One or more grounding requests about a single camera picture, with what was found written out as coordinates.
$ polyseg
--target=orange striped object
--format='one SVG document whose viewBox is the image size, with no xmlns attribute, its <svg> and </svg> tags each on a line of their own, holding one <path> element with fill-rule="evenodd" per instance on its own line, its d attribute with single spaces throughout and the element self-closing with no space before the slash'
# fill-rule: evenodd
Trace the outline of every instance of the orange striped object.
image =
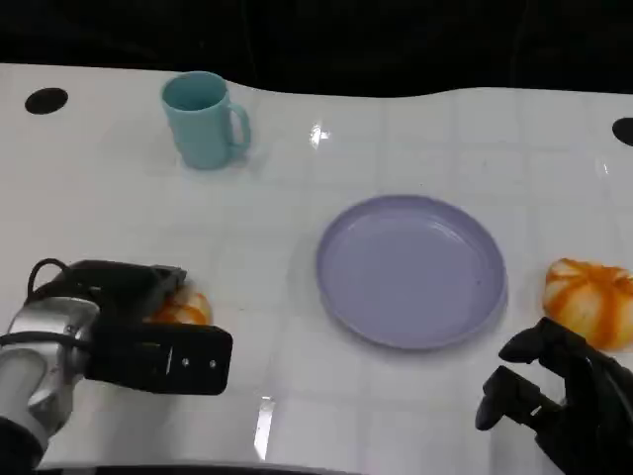
<svg viewBox="0 0 633 475">
<path fill-rule="evenodd" d="M 558 260 L 547 272 L 543 308 L 595 348 L 633 341 L 633 276 L 626 269 Z"/>
<path fill-rule="evenodd" d="M 211 325 L 213 314 L 207 298 L 185 285 L 148 319 L 155 324 Z"/>
</svg>

